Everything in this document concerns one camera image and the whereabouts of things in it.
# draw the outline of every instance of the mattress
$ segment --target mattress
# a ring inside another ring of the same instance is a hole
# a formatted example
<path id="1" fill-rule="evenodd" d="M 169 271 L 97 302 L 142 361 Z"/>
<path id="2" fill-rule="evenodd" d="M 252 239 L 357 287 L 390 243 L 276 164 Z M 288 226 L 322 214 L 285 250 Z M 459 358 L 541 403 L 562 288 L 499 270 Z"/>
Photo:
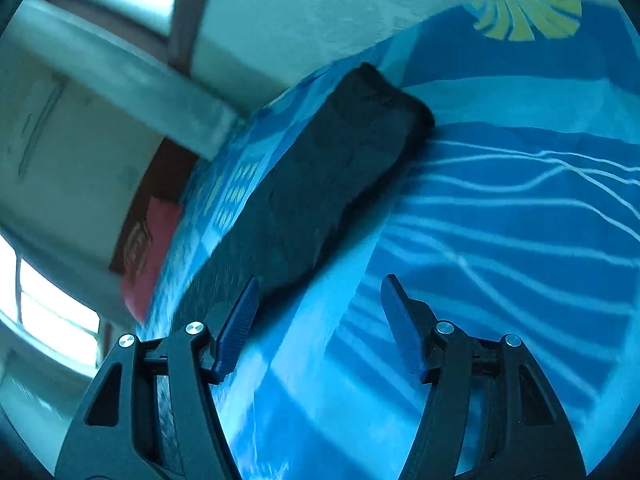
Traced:
<path id="1" fill-rule="evenodd" d="M 311 74 L 196 167 L 142 339 L 171 331 L 246 198 L 349 70 L 371 63 L 436 119 L 330 261 L 265 306 L 236 371 L 212 387 L 243 478 L 398 477 L 428 386 L 405 369 L 386 323 L 390 272 L 469 335 L 519 334 L 587 470 L 597 465 L 640 402 L 639 54 L 617 8 L 453 7 Z M 458 472 L 478 423 L 472 405 Z"/>

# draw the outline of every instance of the bed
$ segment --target bed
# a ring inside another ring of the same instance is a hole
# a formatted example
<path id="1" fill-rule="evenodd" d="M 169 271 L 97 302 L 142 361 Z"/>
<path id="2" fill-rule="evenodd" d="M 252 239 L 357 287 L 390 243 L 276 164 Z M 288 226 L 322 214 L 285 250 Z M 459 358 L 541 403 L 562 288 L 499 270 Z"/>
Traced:
<path id="1" fill-rule="evenodd" d="M 212 387 L 245 480 L 398 477 L 428 386 L 386 323 L 390 272 L 470 335 L 519 334 L 587 470 L 597 465 L 640 402 L 639 54 L 618 8 L 453 7 L 311 74 L 196 165 L 142 339 L 171 331 L 246 198 L 349 70 L 371 63 L 436 118 L 433 139 Z M 478 423 L 472 403 L 458 472 Z"/>

